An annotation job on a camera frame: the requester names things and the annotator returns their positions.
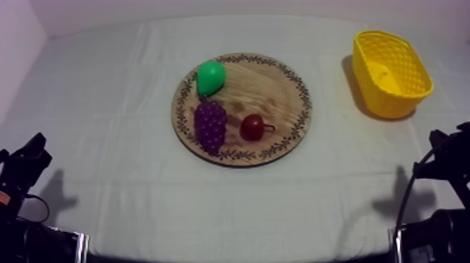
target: table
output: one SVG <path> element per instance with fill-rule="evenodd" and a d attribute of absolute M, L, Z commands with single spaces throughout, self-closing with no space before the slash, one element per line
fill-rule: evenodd
<path fill-rule="evenodd" d="M 436 91 L 410 118 L 377 120 L 355 103 L 354 35 L 401 34 Z M 170 123 L 171 99 L 197 64 L 256 52 L 292 67 L 313 102 L 311 128 L 281 160 L 228 169 L 195 157 Z M 31 193 L 49 225 L 92 236 L 96 254 L 171 262 L 298 262 L 387 249 L 412 163 L 431 129 L 469 119 L 469 48 L 457 36 L 292 16 L 214 16 L 120 25 L 52 39 L 0 126 L 0 145 L 36 132 L 54 157 Z M 40 213 L 27 203 L 23 213 Z M 460 206 L 418 181 L 406 221 Z"/>

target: round wooden board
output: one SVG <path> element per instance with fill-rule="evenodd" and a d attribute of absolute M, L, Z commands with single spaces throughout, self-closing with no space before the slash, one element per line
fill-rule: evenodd
<path fill-rule="evenodd" d="M 210 98 L 227 112 L 225 144 L 218 156 L 210 156 L 194 136 L 199 66 L 181 81 L 171 106 L 171 122 L 183 144 L 203 159 L 224 166 L 266 164 L 295 148 L 311 120 L 312 104 L 302 79 L 283 63 L 264 55 L 232 53 L 212 60 L 222 63 L 227 72 L 224 87 Z M 276 130 L 265 132 L 260 141 L 245 141 L 239 134 L 240 124 L 244 117 L 254 113 Z"/>

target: plastic fruit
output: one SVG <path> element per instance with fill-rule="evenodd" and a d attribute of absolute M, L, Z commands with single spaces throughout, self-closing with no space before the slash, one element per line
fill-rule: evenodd
<path fill-rule="evenodd" d="M 194 130 L 202 149 L 216 156 L 225 142 L 227 114 L 215 101 L 204 99 L 194 112 Z"/>
<path fill-rule="evenodd" d="M 273 125 L 264 124 L 263 117 L 261 117 L 261 115 L 248 115 L 241 123 L 240 135 L 247 141 L 258 141 L 263 137 L 266 128 L 269 128 L 271 132 L 276 130 Z"/>
<path fill-rule="evenodd" d="M 218 92 L 225 83 L 224 66 L 219 62 L 203 63 L 197 71 L 197 93 L 201 97 L 209 97 Z"/>

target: purple grapes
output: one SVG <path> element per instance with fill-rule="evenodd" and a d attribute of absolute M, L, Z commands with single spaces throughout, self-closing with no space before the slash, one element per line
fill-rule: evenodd
<path fill-rule="evenodd" d="M 215 101 L 203 100 L 194 113 L 194 130 L 201 147 L 209 155 L 217 156 L 225 142 L 227 114 Z"/>

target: plastic basket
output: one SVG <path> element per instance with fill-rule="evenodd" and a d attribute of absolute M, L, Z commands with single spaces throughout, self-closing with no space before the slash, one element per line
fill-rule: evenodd
<path fill-rule="evenodd" d="M 356 35 L 352 69 L 367 108 L 382 118 L 402 118 L 434 89 L 413 47 L 382 31 Z"/>

